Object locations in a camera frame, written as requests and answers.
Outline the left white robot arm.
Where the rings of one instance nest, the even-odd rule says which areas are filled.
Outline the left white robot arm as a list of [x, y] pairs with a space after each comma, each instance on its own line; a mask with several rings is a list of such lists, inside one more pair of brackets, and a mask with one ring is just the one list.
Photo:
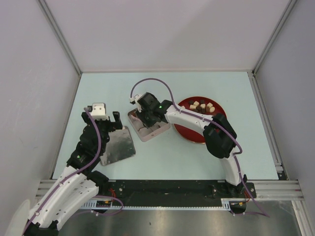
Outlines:
[[120, 113], [113, 112], [114, 121], [105, 108], [88, 106], [82, 113], [86, 123], [79, 142], [66, 167], [30, 212], [24, 236], [56, 236], [67, 220], [88, 200], [108, 193], [108, 178], [94, 170], [110, 141], [109, 133], [123, 128]]

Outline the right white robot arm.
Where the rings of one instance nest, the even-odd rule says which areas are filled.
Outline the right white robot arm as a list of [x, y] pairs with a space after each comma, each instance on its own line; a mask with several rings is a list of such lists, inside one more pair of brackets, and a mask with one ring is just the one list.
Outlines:
[[183, 126], [202, 135], [208, 152], [220, 160], [228, 194], [239, 197], [244, 193], [247, 177], [235, 159], [237, 154], [242, 153], [242, 149], [236, 141], [234, 129], [223, 114], [201, 115], [179, 107], [169, 100], [159, 102], [149, 92], [135, 95], [129, 101], [137, 106], [136, 115], [147, 128], [163, 121]]

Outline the red round plate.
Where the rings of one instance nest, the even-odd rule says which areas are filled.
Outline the red round plate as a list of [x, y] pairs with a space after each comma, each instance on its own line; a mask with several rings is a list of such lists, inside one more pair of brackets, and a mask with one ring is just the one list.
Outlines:
[[[195, 110], [191, 110], [189, 107], [190, 105], [193, 105], [195, 101], [199, 102], [199, 106], [196, 106]], [[203, 96], [188, 97], [179, 102], [178, 105], [184, 106], [190, 112], [194, 111], [199, 113], [200, 115], [215, 116], [216, 114], [223, 114], [226, 117], [224, 109], [216, 101], [207, 97]], [[204, 137], [198, 134], [197, 132], [178, 124], [174, 124], [173, 126], [176, 129], [176, 131], [186, 140], [198, 144], [205, 143]]]

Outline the pink chocolate tin box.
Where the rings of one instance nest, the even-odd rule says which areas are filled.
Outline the pink chocolate tin box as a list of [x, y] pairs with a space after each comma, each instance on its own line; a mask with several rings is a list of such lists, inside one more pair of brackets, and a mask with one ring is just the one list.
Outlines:
[[147, 142], [170, 128], [170, 124], [163, 121], [157, 122], [154, 126], [150, 128], [146, 128], [142, 121], [136, 115], [136, 111], [137, 109], [128, 112], [127, 116], [131, 126], [133, 127], [142, 142]]

